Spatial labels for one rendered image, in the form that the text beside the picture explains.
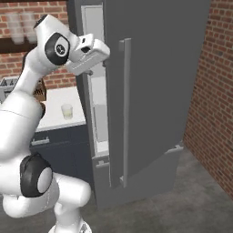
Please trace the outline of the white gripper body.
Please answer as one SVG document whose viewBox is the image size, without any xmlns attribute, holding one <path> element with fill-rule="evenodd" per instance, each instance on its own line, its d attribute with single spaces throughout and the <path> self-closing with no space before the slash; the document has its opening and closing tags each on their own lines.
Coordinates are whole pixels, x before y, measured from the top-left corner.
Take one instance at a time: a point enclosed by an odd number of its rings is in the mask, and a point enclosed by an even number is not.
<svg viewBox="0 0 233 233">
<path fill-rule="evenodd" d="M 85 55 L 82 55 L 78 61 L 72 62 L 69 60 L 66 63 L 66 69 L 75 76 L 79 76 L 93 66 L 105 61 L 109 56 L 109 47 L 102 41 L 95 39 L 92 48 Z"/>
</svg>

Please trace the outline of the dark wooden wall shelf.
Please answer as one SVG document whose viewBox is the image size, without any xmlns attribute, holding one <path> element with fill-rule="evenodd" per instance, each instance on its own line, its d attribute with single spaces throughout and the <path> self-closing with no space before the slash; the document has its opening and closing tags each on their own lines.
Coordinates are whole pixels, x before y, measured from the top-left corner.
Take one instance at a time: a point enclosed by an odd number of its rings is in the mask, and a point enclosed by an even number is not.
<svg viewBox="0 0 233 233">
<path fill-rule="evenodd" d="M 16 45 L 11 38 L 0 38 L 0 54 L 28 52 L 36 46 L 37 43 L 30 44 L 27 40 L 21 45 Z"/>
</svg>

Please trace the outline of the dark blue cupboard door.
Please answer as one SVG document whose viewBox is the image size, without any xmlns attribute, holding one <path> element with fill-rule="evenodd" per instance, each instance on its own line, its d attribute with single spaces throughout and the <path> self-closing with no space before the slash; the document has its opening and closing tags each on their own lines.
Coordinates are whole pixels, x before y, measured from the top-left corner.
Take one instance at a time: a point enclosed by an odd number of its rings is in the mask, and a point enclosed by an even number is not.
<svg viewBox="0 0 233 233">
<path fill-rule="evenodd" d="M 94 185 L 90 148 L 87 143 L 40 147 L 36 151 L 51 164 L 56 173 L 77 177 L 91 186 Z"/>
</svg>

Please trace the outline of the grey fridge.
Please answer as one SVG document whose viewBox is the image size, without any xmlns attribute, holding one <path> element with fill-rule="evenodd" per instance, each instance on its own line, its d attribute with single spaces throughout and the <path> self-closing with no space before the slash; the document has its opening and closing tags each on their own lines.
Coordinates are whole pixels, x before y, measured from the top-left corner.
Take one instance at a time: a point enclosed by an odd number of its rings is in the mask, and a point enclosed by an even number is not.
<svg viewBox="0 0 233 233">
<path fill-rule="evenodd" d="M 103 0 L 67 0 L 66 9 L 70 30 L 76 35 L 93 34 L 105 41 Z M 109 157 L 106 69 L 102 63 L 92 67 L 93 75 L 84 73 L 76 77 L 78 94 L 84 109 L 92 160 Z"/>
</svg>

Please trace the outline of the grey fridge freezer drawer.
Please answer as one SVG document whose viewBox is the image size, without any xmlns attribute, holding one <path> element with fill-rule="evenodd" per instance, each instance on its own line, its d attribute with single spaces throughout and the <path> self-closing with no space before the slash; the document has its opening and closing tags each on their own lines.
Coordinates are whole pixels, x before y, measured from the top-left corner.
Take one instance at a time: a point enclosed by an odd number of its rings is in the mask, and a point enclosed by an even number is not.
<svg viewBox="0 0 233 233">
<path fill-rule="evenodd" d="M 111 187 L 108 156 L 94 158 L 92 162 L 97 208 L 112 208 L 172 190 L 182 151 L 164 154 L 131 177 L 126 187 L 122 184 L 118 187 Z"/>
</svg>

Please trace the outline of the glass of lemonade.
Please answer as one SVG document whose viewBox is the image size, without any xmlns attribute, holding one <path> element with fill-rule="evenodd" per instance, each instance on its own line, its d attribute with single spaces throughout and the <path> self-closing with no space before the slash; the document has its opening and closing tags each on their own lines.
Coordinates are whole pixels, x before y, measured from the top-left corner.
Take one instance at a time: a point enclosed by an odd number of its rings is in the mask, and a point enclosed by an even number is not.
<svg viewBox="0 0 233 233">
<path fill-rule="evenodd" d="M 61 106 L 64 119 L 71 119 L 73 117 L 73 107 L 69 104 Z"/>
</svg>

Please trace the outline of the grey fridge door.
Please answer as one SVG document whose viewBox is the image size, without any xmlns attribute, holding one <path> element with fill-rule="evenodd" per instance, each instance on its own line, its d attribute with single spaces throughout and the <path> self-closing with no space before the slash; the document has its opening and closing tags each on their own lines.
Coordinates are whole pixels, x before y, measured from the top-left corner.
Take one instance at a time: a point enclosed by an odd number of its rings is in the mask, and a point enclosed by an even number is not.
<svg viewBox="0 0 233 233">
<path fill-rule="evenodd" d="M 183 137 L 211 0 L 104 0 L 110 177 L 123 176 L 124 52 L 131 38 L 128 175 Z"/>
</svg>

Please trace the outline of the dark blue cupboard drawer front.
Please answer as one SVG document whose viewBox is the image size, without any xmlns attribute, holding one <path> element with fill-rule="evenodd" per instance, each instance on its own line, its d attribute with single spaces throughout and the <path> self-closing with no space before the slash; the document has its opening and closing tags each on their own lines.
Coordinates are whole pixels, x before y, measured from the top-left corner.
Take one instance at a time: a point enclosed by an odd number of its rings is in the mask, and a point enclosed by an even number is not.
<svg viewBox="0 0 233 233">
<path fill-rule="evenodd" d="M 81 144 L 89 141 L 87 125 L 63 127 L 53 130 L 36 132 L 33 139 L 41 140 L 49 137 L 50 143 L 32 146 L 31 148 L 66 146 L 69 144 Z"/>
</svg>

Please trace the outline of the silver toaster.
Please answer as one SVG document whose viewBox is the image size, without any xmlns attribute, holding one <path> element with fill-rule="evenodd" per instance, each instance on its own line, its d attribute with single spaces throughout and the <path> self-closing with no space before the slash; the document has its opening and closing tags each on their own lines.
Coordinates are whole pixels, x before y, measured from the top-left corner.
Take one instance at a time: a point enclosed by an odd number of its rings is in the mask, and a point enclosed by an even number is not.
<svg viewBox="0 0 233 233">
<path fill-rule="evenodd" d="M 0 81 L 0 103 L 3 103 L 17 83 L 17 76 L 7 76 Z"/>
</svg>

